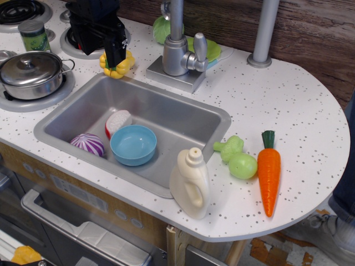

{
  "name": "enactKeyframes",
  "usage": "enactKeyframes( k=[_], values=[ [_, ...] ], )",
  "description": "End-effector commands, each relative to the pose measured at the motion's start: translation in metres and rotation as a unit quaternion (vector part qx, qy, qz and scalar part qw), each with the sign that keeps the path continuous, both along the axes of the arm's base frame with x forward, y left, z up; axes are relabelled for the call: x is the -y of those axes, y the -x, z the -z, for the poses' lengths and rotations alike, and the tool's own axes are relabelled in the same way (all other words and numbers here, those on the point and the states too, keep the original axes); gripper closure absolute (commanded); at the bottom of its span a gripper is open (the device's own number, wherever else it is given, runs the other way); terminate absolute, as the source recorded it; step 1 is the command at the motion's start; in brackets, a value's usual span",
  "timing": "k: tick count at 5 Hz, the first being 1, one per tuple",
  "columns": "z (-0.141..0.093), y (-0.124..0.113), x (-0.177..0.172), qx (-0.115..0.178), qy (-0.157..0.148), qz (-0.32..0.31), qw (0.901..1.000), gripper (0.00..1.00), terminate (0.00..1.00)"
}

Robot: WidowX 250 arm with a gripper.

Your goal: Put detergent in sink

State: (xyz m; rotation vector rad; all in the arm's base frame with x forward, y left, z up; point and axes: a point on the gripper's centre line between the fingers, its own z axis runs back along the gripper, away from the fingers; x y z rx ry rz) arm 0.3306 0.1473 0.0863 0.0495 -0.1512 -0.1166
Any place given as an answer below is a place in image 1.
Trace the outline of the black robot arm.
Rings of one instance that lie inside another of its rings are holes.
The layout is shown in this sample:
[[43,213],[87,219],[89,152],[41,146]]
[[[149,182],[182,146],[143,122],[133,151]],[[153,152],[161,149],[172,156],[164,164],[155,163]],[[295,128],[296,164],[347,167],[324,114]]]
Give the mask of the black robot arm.
[[103,47],[110,68],[126,59],[128,40],[117,16],[119,1],[69,1],[65,6],[75,40],[86,55]]

